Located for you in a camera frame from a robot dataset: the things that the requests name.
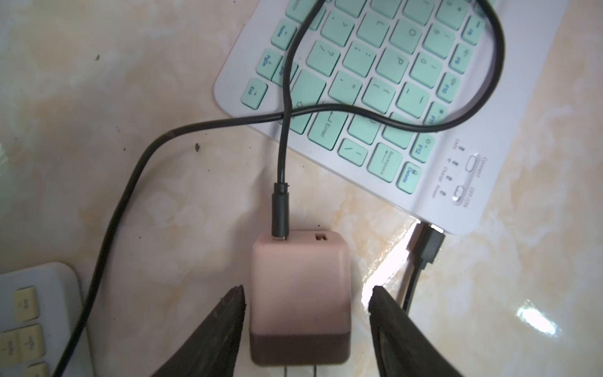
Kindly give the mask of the green wireless keyboard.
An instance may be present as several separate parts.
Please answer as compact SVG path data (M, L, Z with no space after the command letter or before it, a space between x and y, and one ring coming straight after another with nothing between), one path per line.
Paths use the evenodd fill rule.
M557 34L565 1L326 1L291 69L289 147L445 232L479 223Z

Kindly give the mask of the yellow wireless keyboard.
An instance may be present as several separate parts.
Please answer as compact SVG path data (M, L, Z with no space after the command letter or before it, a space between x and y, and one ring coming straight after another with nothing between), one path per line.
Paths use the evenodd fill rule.
M1 375L53 375L81 309L78 279L63 263L3 273Z

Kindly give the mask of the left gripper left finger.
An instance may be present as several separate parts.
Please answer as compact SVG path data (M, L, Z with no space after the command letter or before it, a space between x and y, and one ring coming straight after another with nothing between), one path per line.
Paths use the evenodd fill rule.
M232 376L240 349L246 302L231 288L155 376Z

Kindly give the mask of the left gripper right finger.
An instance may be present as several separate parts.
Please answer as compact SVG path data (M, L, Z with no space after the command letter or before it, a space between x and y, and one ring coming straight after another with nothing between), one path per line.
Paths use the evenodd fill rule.
M381 376L459 376L382 286L375 286L368 312Z

